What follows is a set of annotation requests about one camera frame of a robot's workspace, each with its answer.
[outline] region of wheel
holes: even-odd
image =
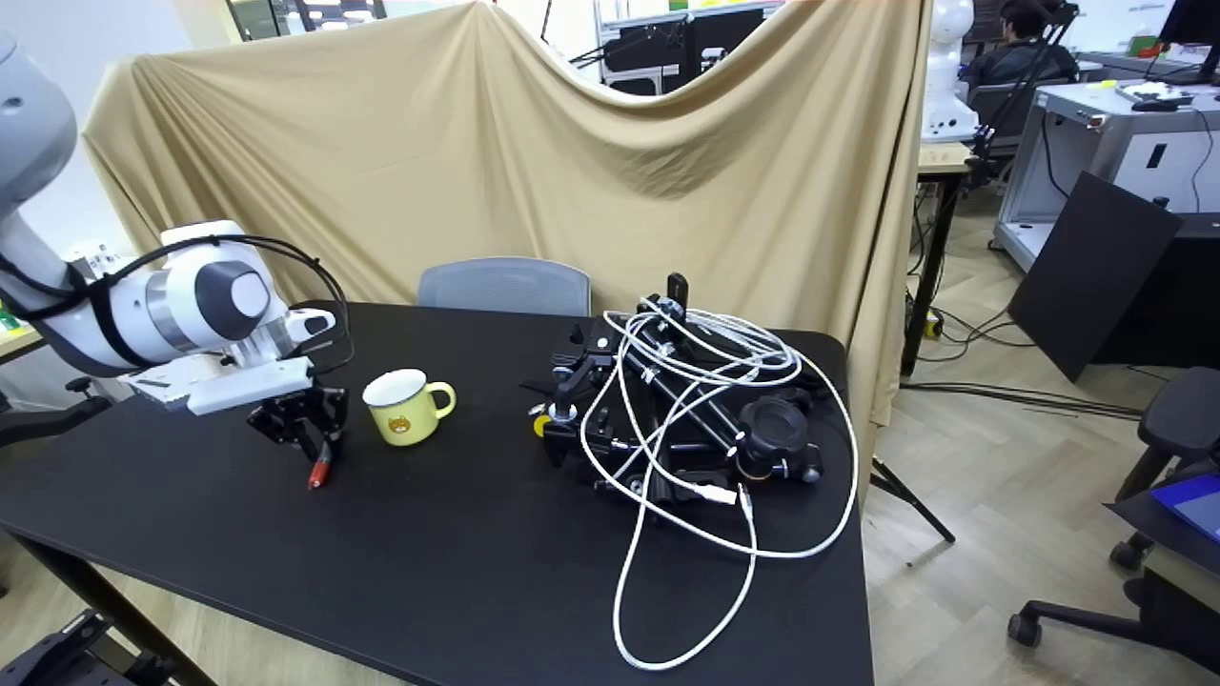
[[[1116,543],[1112,548],[1108,548],[1108,565],[1112,567],[1122,567],[1122,573],[1139,573],[1139,565],[1145,565],[1145,546],[1134,546],[1134,543]]]
[[[1008,639],[1026,645],[1026,648],[1037,648],[1037,639],[1042,639],[1037,617],[1013,612],[1013,617],[1008,623]]]
[[[1126,593],[1134,607],[1145,607],[1145,576],[1126,579],[1126,582],[1122,582],[1122,593]]]

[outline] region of black table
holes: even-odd
[[[920,362],[920,344],[927,332],[927,313],[938,296],[938,277],[951,248],[951,229],[953,229],[953,208],[956,208],[956,192],[960,178],[967,174],[974,151],[965,145],[920,145],[920,184],[938,187],[938,217],[929,220],[929,244],[924,254],[917,301],[909,310],[909,335],[904,335],[904,358],[901,374],[911,379]]]
[[[347,462],[305,492],[305,462],[244,427],[244,410],[191,421],[117,404],[44,456],[0,474],[0,527],[129,639],[179,657],[84,562],[150,579],[254,624],[418,684],[632,684],[612,639],[612,593],[632,506],[554,469],[525,409],[554,318],[359,305],[359,358],[331,385],[394,366],[458,385],[443,431],[394,455],[355,402]],[[789,335],[842,380],[842,346]],[[825,484],[756,494],[764,546],[816,543],[847,499],[847,451],[825,427]],[[673,657],[732,603],[741,556],[648,527],[624,634]],[[673,684],[875,684],[863,536],[805,565],[764,565],[732,628]]]

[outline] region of tripod leg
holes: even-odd
[[[917,506],[951,546],[956,543],[953,529],[885,462],[875,462],[868,484]]]

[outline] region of chair base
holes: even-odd
[[[1150,548],[1150,543],[1139,536],[1139,535],[1134,535],[1129,543],[1116,543],[1116,546],[1108,548],[1108,565],[1112,565],[1116,573],[1129,573],[1129,576],[1134,576],[1134,573],[1145,567],[1147,548]]]
[[[1161,579],[1154,573],[1145,573],[1126,590],[1139,607],[1136,623],[1035,598],[1008,623],[1008,635],[1013,645],[1037,648],[1042,623],[1049,617],[1059,624],[1079,624],[1122,639],[1168,648],[1220,676],[1220,612],[1213,612],[1175,582]]]

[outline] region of chair backrest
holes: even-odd
[[[590,318],[586,274],[544,260],[460,260],[427,266],[418,277],[427,310],[554,313]]]
[[[992,145],[1013,150],[1037,88],[1018,85],[979,85],[967,93],[967,108],[992,133]]]

